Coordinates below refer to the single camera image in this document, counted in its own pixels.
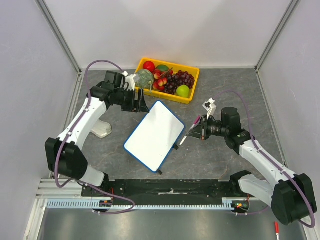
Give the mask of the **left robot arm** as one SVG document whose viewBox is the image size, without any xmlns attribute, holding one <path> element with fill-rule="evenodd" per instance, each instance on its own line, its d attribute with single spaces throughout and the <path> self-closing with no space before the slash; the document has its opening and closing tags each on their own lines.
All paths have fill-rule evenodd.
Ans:
<svg viewBox="0 0 320 240">
<path fill-rule="evenodd" d="M 57 137 L 48 138 L 45 152 L 48 168 L 58 175 L 92 185 L 92 191 L 99 197 L 110 191 L 108 175 L 89 166 L 82 149 L 100 117 L 109 107 L 117 105 L 123 112 L 149 113 L 144 90 L 135 89 L 140 76 L 107 71 L 102 82 L 89 89 L 83 106 L 70 125 Z"/>
</svg>

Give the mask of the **purple capped whiteboard marker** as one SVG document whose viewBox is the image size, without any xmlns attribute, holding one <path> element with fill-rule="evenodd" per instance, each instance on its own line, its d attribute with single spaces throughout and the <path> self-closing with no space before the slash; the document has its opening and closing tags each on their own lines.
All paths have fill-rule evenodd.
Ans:
<svg viewBox="0 0 320 240">
<path fill-rule="evenodd" d="M 194 129 L 197 124 L 200 122 L 201 120 L 201 116 L 198 115 L 197 118 L 195 119 L 195 121 L 193 122 L 193 124 L 191 125 L 191 127 L 189 128 L 188 132 L 184 135 L 184 137 L 182 138 L 181 142 L 180 142 L 180 146 L 185 142 L 185 140 L 187 139 L 189 133 L 191 132 L 192 129 Z"/>
</svg>

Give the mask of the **blue framed whiteboard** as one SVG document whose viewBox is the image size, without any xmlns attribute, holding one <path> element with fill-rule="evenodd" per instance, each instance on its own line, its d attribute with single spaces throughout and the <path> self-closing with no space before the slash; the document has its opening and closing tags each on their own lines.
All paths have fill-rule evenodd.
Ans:
<svg viewBox="0 0 320 240">
<path fill-rule="evenodd" d="M 156 173 L 174 148 L 185 124 L 160 100 L 125 141 L 124 149 Z"/>
</svg>

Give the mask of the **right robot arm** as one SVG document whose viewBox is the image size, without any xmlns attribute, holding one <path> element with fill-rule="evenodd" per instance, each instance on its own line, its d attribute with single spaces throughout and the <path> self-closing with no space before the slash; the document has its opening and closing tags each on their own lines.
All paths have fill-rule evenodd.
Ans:
<svg viewBox="0 0 320 240">
<path fill-rule="evenodd" d="M 221 120 L 203 115 L 187 136 L 201 141 L 211 136 L 222 137 L 237 155 L 252 164 L 264 180 L 243 170 L 231 176 L 229 191 L 235 197 L 249 194 L 269 206 L 283 225 L 310 217 L 305 226 L 315 226 L 317 203 L 312 180 L 304 173 L 296 174 L 267 153 L 251 133 L 242 127 L 238 110 L 225 107 Z"/>
</svg>

